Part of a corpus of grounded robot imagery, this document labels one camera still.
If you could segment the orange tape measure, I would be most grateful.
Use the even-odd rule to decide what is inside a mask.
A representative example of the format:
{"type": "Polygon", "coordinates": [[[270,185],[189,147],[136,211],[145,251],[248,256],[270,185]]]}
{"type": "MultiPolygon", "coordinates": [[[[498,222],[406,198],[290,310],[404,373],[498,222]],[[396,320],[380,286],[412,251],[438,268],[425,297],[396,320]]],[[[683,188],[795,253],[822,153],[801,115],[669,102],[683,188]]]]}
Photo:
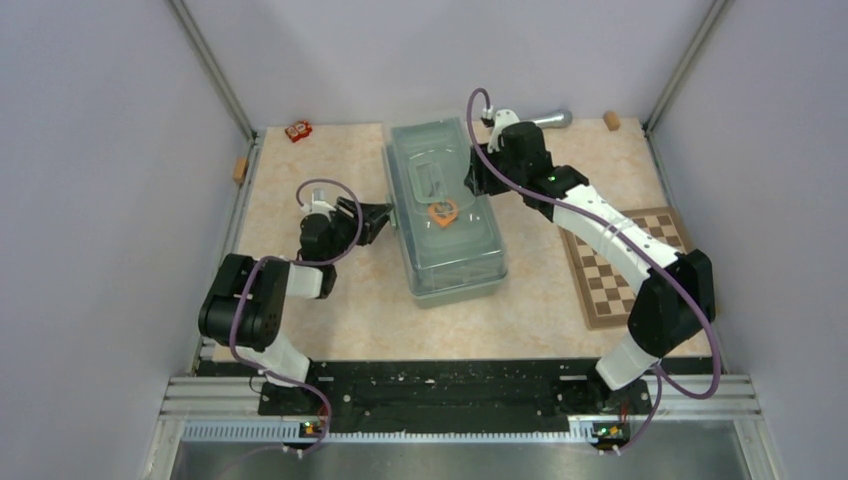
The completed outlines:
{"type": "Polygon", "coordinates": [[[431,203],[427,208],[429,218],[440,228],[449,228],[459,217],[458,204],[447,198],[443,201],[431,203]]]}

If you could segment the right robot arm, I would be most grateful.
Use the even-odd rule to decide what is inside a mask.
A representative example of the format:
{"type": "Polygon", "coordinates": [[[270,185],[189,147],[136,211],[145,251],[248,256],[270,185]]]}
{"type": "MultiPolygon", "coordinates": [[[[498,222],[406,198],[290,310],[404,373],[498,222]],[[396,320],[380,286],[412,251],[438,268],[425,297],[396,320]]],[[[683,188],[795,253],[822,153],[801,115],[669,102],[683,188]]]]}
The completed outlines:
{"type": "Polygon", "coordinates": [[[635,294],[627,331],[589,373],[586,397],[600,412],[612,412],[627,397],[627,387],[698,333],[711,349],[712,380],[707,399],[718,389],[722,363],[715,319],[715,292],[710,258],[669,246],[614,208],[575,168],[556,166],[543,130],[532,121],[487,120],[486,143],[474,141],[465,183],[477,196],[518,193],[526,206],[572,233],[600,254],[635,294]]]}

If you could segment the translucent green plastic toolbox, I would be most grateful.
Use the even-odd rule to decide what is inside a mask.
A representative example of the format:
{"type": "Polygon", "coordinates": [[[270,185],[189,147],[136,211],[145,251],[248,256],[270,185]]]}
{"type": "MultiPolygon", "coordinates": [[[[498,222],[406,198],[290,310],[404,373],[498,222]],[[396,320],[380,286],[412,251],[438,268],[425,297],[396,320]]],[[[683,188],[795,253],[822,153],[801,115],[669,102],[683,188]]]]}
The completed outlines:
{"type": "Polygon", "coordinates": [[[388,198],[416,305],[493,294],[507,276],[507,255],[488,197],[464,183],[472,152],[464,120],[387,121],[382,133],[388,198]]]}

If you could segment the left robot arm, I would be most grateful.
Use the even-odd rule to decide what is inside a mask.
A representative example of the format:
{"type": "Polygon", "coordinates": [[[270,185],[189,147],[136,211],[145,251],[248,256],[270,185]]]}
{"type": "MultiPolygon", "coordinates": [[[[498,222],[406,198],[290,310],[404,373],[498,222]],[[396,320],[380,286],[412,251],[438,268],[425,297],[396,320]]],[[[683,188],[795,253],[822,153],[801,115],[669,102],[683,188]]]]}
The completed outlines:
{"type": "Polygon", "coordinates": [[[282,331],[283,309],[290,298],[327,298],[337,281],[340,257],[368,246],[389,222],[390,203],[359,203],[340,197],[335,204],[311,200],[299,225],[297,256],[255,259],[228,254],[219,266],[198,317],[200,334],[230,350],[237,362],[253,368],[297,413],[329,401],[308,378],[311,360],[282,331]]]}

